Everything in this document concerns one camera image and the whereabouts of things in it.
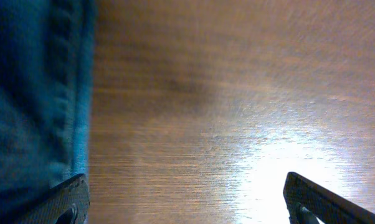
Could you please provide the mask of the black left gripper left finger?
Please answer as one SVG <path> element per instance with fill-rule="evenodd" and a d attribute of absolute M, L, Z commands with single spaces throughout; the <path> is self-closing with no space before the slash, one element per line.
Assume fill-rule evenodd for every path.
<path fill-rule="evenodd" d="M 7 223 L 84 224 L 90 207 L 85 174 L 77 174 L 6 216 Z"/>

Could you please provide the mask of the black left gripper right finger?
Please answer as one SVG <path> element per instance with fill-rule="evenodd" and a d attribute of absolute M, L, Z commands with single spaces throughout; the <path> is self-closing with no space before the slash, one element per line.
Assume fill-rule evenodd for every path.
<path fill-rule="evenodd" d="M 289 172 L 283 188 L 290 223 L 375 224 L 375 214 L 313 181 Z"/>

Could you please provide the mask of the blue denim jeans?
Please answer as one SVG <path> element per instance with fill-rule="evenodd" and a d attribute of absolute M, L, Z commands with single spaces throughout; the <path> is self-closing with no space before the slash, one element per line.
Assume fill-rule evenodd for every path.
<path fill-rule="evenodd" d="M 92 0 L 0 0 L 0 216 L 87 171 Z"/>

